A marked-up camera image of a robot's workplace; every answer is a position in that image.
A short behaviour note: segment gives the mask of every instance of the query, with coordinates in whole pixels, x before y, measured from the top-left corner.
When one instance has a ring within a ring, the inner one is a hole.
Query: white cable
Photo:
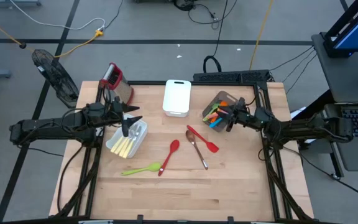
[[[86,23],[85,25],[81,26],[80,28],[71,28],[71,27],[67,27],[64,25],[55,25],[55,24],[47,24],[47,23],[43,23],[43,22],[39,22],[36,21],[35,19],[33,19],[31,16],[29,16],[27,13],[25,13],[21,8],[19,8],[19,6],[17,6],[17,4],[15,4],[15,2],[13,0],[11,0],[11,3],[18,9],[20,10],[20,12],[23,12],[23,14],[25,14],[28,18],[30,18],[32,21],[41,24],[41,25],[45,25],[45,26],[53,26],[53,27],[62,27],[62,28],[67,28],[67,29],[71,29],[71,30],[80,30],[84,27],[86,27],[87,25],[89,25],[91,22],[95,21],[95,20],[102,20],[103,21],[103,25],[99,28],[99,30],[103,30],[104,29],[104,25],[106,25],[106,21],[102,18],[94,18],[91,21],[89,21],[88,23]]]

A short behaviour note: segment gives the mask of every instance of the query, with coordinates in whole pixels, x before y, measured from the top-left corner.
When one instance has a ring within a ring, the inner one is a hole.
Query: electric fan
[[[31,58],[42,76],[55,89],[57,98],[68,108],[75,108],[79,91],[63,66],[46,50],[35,50]]]

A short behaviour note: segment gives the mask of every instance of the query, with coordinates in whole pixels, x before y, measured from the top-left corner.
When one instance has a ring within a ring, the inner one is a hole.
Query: red spatula
[[[162,164],[162,167],[160,168],[160,171],[158,172],[158,176],[161,176],[162,172],[164,172],[165,167],[167,166],[167,163],[169,161],[169,158],[171,157],[172,153],[174,153],[179,148],[179,141],[173,140],[173,142],[170,145],[170,150],[167,158],[165,159],[164,164]]]
[[[219,147],[217,147],[215,144],[213,144],[212,142],[209,142],[207,140],[205,140],[202,136],[200,136],[200,134],[198,134],[196,132],[196,130],[194,130],[190,125],[187,126],[187,128],[194,133],[197,137],[199,137],[201,140],[203,140],[203,142],[205,142],[206,147],[213,153],[217,152],[219,150]]]

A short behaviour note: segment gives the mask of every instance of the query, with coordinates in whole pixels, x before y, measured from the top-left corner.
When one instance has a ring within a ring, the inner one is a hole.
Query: wooden tabletop
[[[94,102],[97,86],[98,82],[82,83],[77,108]],[[233,216],[235,221],[273,221],[266,166],[257,157],[262,148],[260,133],[241,125],[234,125],[230,133],[217,133],[201,120],[202,111],[219,91],[224,90],[236,98],[242,96],[246,102],[251,102],[254,99],[252,87],[192,86],[190,112],[186,118],[173,118],[164,114],[162,102],[165,86],[133,87],[135,96],[132,105],[140,106],[140,109],[131,114],[142,115],[149,130],[132,159],[112,154],[103,144],[92,218],[133,220],[143,214],[145,220],[223,221]],[[268,92],[276,118],[289,120],[283,84],[268,83]],[[253,113],[255,103],[250,105],[250,110]],[[209,165],[208,170],[204,170],[194,147],[185,137],[187,124],[220,148],[217,153],[212,153],[201,140],[196,139]],[[104,142],[111,138],[115,130],[113,127],[106,130]],[[120,175],[123,170],[145,167],[152,162],[163,163],[174,139],[180,141],[179,150],[173,154],[161,177],[156,172],[140,172],[126,177]],[[79,142],[68,141],[61,171],[79,147]],[[289,142],[286,147],[298,150],[295,142]],[[84,152],[83,149],[66,171],[62,206],[78,186]],[[287,189],[312,217],[301,160],[286,150],[281,150],[281,155]],[[82,213],[87,195],[86,190]],[[56,204],[57,188],[50,209],[51,215],[57,213]]]

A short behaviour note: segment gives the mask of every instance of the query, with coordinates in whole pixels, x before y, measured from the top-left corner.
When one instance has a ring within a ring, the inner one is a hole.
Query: wire
[[[43,153],[50,154],[50,155],[53,155],[53,156],[61,156],[61,157],[63,157],[63,155],[55,154],[55,153],[52,153],[52,152],[47,152],[47,151],[44,151],[42,149],[28,148],[28,150],[35,150],[35,151],[43,152]]]
[[[97,37],[100,37],[100,36],[102,36],[102,35],[103,35],[103,32],[101,32],[100,30],[96,30],[96,33],[94,34],[94,36],[93,36],[90,40],[88,40],[87,42],[73,47],[71,50],[69,50],[68,52],[66,52],[66,53],[64,53],[64,54],[56,55],[56,56],[53,56],[53,57],[54,57],[54,58],[60,58],[60,57],[62,57],[62,56],[68,55],[68,54],[72,53],[75,49],[77,49],[78,47],[82,47],[82,46],[84,46],[84,45],[86,45],[86,44],[88,44],[88,43],[94,41],[94,39],[96,39]]]
[[[227,8],[227,2],[228,1],[229,0],[226,0],[226,4],[224,5],[223,14],[226,13],[226,8]],[[218,41],[216,42],[215,53],[214,53],[214,55],[212,55],[212,57],[215,57],[216,52],[218,51],[219,41],[221,40],[221,32],[222,32],[222,27],[223,27],[223,20],[224,20],[224,17],[221,19],[222,23],[221,23],[221,28],[219,29]]]
[[[57,190],[57,210],[59,212],[62,211],[62,209],[60,208],[60,195],[62,194],[62,184],[63,184],[63,176],[65,175],[65,172],[67,170],[68,165],[70,164],[70,162],[78,155],[78,153],[80,153],[81,149],[83,148],[83,145],[81,145],[81,147],[74,153],[74,155],[67,161],[65,167],[62,170],[62,174],[60,176],[60,181],[59,181],[59,188]]]
[[[189,16],[191,21],[193,21],[195,23],[198,23],[198,24],[215,24],[215,23],[218,23],[218,22],[222,22],[228,15],[230,15],[231,11],[234,9],[234,6],[236,4],[237,4],[237,0],[234,1],[233,6],[231,7],[231,9],[229,10],[229,12],[226,15],[225,15],[225,13],[223,13],[222,19],[215,20],[214,22],[198,22],[198,21],[195,21],[193,18],[191,18],[190,11],[188,11],[188,16]]]
[[[0,28],[0,31],[2,33],[4,33],[7,37],[9,37],[13,42],[19,44],[20,46],[23,46],[24,43],[20,43],[18,40],[16,40],[15,38],[13,38],[13,36],[9,35],[7,32],[5,32],[2,28]],[[34,52],[34,49],[30,48],[30,47],[27,47],[26,48],[27,50],[31,51],[31,52]]]
[[[290,73],[284,78],[284,80],[283,80],[282,82],[285,82],[285,80],[287,80],[287,78],[288,78],[289,76],[291,76],[292,73],[295,72],[295,70],[302,64],[302,62],[305,61],[313,52],[314,52],[314,50],[312,50],[312,51],[308,54],[308,56],[306,56],[304,59],[302,59],[302,61],[299,62],[298,65],[296,65],[296,67],[292,70],[292,72],[290,72]]]
[[[265,15],[264,20],[262,22],[262,26],[260,27],[260,31],[259,31],[259,34],[258,34],[258,39],[256,40],[254,53],[252,53],[251,63],[249,64],[249,70],[252,69],[252,62],[254,62],[254,57],[255,57],[255,54],[256,54],[256,50],[258,49],[259,40],[260,40],[260,37],[262,36],[262,32],[264,31],[267,18],[269,16],[270,10],[272,9],[272,5],[273,5],[273,0],[270,0],[270,3],[268,4],[268,8],[267,8],[267,11],[266,11],[266,15]]]
[[[262,100],[262,104],[263,104],[264,108],[266,108],[265,99],[264,99],[264,97],[262,96],[262,93],[259,90],[258,90],[258,94],[260,96],[260,99]]]
[[[263,148],[260,149],[259,152],[258,152],[258,159],[259,159],[260,161],[266,161],[266,159],[262,159],[262,158],[260,157],[260,152],[262,152],[262,150],[263,150]]]
[[[112,23],[114,20],[116,20],[116,18],[117,18],[118,15],[119,15],[119,10],[120,10],[120,8],[121,8],[121,6],[122,6],[122,2],[124,2],[124,0],[121,0],[121,3],[120,3],[120,5],[119,5],[119,7],[118,7],[118,11],[117,11],[116,16],[114,16],[114,18],[109,22],[109,24],[107,24],[107,26],[106,26],[104,29],[107,29],[107,28],[111,25],[111,23]]]
[[[45,123],[45,124],[43,124],[43,125],[40,125],[40,126],[34,128],[26,137],[24,137],[24,139],[23,139],[21,142],[17,143],[17,145],[20,146],[21,144],[23,144],[23,143],[31,136],[31,134],[34,133],[36,130],[38,130],[38,129],[42,128],[42,127],[45,127],[45,126],[47,126],[47,125],[52,125],[52,124],[59,125],[59,124],[57,124],[57,123],[54,122],[54,121],[49,122],[49,123]]]
[[[66,132],[66,133],[68,133],[68,134],[71,134],[73,131],[72,131],[69,127],[67,127],[66,125],[64,125],[63,122],[64,122],[66,116],[67,116],[70,112],[76,111],[76,110],[82,110],[82,108],[73,108],[73,109],[70,109],[70,110],[66,111],[66,112],[62,115],[62,118],[60,119],[60,127],[62,127],[63,131]]]
[[[270,74],[270,76],[272,76],[272,81],[276,82],[276,80],[274,79],[273,73],[271,71],[268,71],[268,73]]]
[[[309,51],[311,48],[313,47],[313,45],[311,47],[309,47],[306,51],[302,52],[301,54],[299,54],[298,56],[296,56],[295,58],[293,59],[290,59],[290,60],[287,60],[286,62],[282,63],[281,65],[275,67],[275,68],[272,68],[272,69],[269,69],[269,71],[273,71],[275,69],[278,69],[280,68],[281,66],[285,65],[286,63],[289,63],[289,62],[292,62],[293,60],[297,59],[298,57],[301,57],[304,53],[306,53],[307,51]]]
[[[249,105],[253,104],[255,102],[255,100],[256,100],[256,96],[254,97],[254,99],[250,103],[246,103],[246,106],[249,106]]]
[[[329,131],[328,129],[326,129],[326,128],[317,128],[317,129],[323,130],[323,131],[327,132],[330,136],[332,136],[332,137],[334,137],[334,138],[342,139],[342,140],[344,140],[344,141],[348,141],[348,140],[349,140],[348,138],[345,138],[345,137],[342,137],[342,136],[338,136],[338,135],[336,135],[336,134],[330,132],[330,131]]]
[[[216,18],[215,13],[212,13],[211,10],[209,10],[209,8],[203,4],[194,4],[193,9],[196,9],[197,6],[203,6],[209,13],[209,16],[212,18],[212,21],[216,21],[218,18]],[[218,22],[214,22],[211,24],[211,28],[213,30],[217,30],[219,28],[219,23]]]
[[[33,19],[31,16],[29,16],[27,13],[25,13],[19,6],[17,6],[17,4],[13,1],[13,0],[10,0],[11,3],[18,9],[20,10],[20,12],[22,12],[24,15],[26,15],[29,19],[31,19],[32,21],[40,24],[40,25],[45,25],[45,26],[52,26],[52,27],[62,27],[62,28],[66,28],[66,29],[70,29],[70,30],[80,30],[80,29],[83,29],[85,28],[87,25],[89,25],[90,23],[92,23],[93,21],[95,20],[102,20],[103,21],[103,25],[98,29],[98,30],[104,30],[104,25],[106,25],[106,21],[102,18],[94,18],[92,20],[90,20],[89,22],[87,22],[85,25],[79,27],[79,28],[71,28],[71,27],[67,27],[67,26],[64,26],[64,25],[55,25],[55,24],[48,24],[48,23],[43,23],[43,22],[39,22],[39,21],[36,21],[35,19]]]
[[[313,163],[311,163],[311,162],[310,162],[304,155],[302,155],[300,152],[296,152],[295,150],[289,149],[289,148],[287,148],[287,147],[285,147],[285,146],[283,146],[283,147],[284,147],[284,149],[286,149],[286,150],[288,150],[288,151],[291,151],[291,152],[293,152],[293,153],[295,153],[295,154],[298,154],[302,159],[304,159],[308,164],[310,164],[311,166],[313,166],[315,169],[319,170],[320,172],[322,172],[322,173],[326,174],[327,176],[329,176],[330,178],[332,178],[332,176],[331,176],[329,173],[327,173],[326,171],[322,170],[322,169],[319,168],[318,166],[316,166],[316,165],[314,165]],[[352,186],[350,186],[350,185],[348,185],[348,184],[346,184],[346,183],[344,183],[344,182],[342,182],[342,181],[340,181],[340,180],[334,179],[334,178],[332,178],[332,180],[335,180],[336,182],[342,184],[343,186],[348,187],[348,188],[350,188],[351,190],[353,190],[353,191],[355,191],[356,193],[358,193],[358,190],[355,189],[354,187],[352,187]]]
[[[303,72],[305,72],[306,68],[308,67],[309,63],[317,56],[317,54],[315,54],[313,56],[313,58],[310,59],[310,61],[308,61],[308,63],[306,64],[306,66],[304,67],[304,69],[302,70],[302,72],[299,74],[298,78],[295,80],[295,82],[292,84],[292,86],[288,89],[288,91],[285,94],[288,94],[291,89],[295,86],[295,84],[298,82],[298,80],[300,79],[300,77],[302,76]]]

